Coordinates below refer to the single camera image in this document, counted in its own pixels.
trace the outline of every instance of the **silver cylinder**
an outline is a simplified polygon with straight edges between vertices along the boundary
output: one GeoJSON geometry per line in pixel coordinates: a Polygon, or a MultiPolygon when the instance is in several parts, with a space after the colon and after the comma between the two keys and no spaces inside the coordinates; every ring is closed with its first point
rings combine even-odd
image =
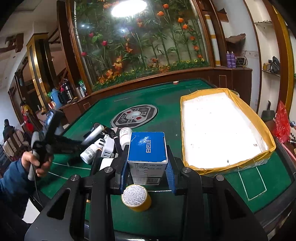
{"type": "Polygon", "coordinates": [[[82,145],[88,145],[92,140],[96,138],[98,134],[100,134],[104,130],[104,126],[99,125],[97,128],[94,129],[93,132],[91,132],[87,138],[84,139],[84,141],[81,143],[82,145]]]}
{"type": "Polygon", "coordinates": [[[77,97],[78,97],[78,99],[82,99],[82,98],[83,98],[83,95],[82,95],[82,93],[81,93],[80,87],[77,87],[77,88],[76,88],[76,92],[77,92],[77,97]]]}

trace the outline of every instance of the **cardboard box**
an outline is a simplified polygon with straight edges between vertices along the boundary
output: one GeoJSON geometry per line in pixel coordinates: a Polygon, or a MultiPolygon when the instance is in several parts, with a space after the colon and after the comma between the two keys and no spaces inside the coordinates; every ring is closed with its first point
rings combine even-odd
{"type": "Polygon", "coordinates": [[[132,132],[128,163],[135,184],[158,185],[168,163],[163,132],[132,132]]]}

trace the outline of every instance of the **cable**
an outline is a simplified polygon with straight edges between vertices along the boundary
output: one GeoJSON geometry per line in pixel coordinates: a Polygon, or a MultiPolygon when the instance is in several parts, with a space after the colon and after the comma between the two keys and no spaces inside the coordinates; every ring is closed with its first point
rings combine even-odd
{"type": "Polygon", "coordinates": [[[43,204],[41,202],[41,199],[40,199],[40,196],[39,196],[39,192],[38,192],[38,189],[37,189],[37,183],[36,183],[36,169],[34,168],[34,184],[35,184],[35,189],[36,189],[36,194],[37,194],[37,198],[39,200],[39,204],[40,206],[43,208],[43,204]]]}

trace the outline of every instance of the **green table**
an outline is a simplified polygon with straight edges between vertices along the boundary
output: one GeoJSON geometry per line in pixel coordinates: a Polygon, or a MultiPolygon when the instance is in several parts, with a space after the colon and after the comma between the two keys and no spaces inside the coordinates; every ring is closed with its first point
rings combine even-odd
{"type": "MultiPolygon", "coordinates": [[[[110,126],[110,121],[120,111],[138,104],[152,104],[158,108],[156,117],[133,130],[163,131],[174,156],[182,158],[180,97],[208,88],[212,87],[201,79],[183,80],[177,85],[155,85],[105,98],[69,126],[64,136],[83,140],[83,135],[95,122],[110,126]]],[[[55,195],[71,175],[89,175],[90,165],[80,161],[69,166],[69,158],[67,155],[55,155],[50,173],[38,183],[38,188],[49,198],[55,195]]],[[[294,180],[276,152],[265,165],[226,174],[225,177],[254,213],[279,197],[294,180]]],[[[152,207],[142,213],[133,212],[124,206],[120,196],[112,196],[114,229],[146,236],[179,236],[184,198],[174,196],[169,191],[157,192],[155,187],[148,187],[148,190],[152,207]]]]}

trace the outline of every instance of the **person in red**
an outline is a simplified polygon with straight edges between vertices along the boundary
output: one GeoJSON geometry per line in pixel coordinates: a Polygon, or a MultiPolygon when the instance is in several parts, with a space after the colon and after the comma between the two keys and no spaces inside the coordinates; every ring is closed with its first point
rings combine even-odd
{"type": "Polygon", "coordinates": [[[30,106],[28,104],[26,104],[26,102],[24,102],[24,101],[22,101],[20,103],[20,107],[22,109],[22,115],[24,117],[25,126],[27,127],[27,130],[32,134],[34,132],[34,126],[30,122],[28,115],[29,114],[33,115],[33,111],[30,108],[30,106]]]}

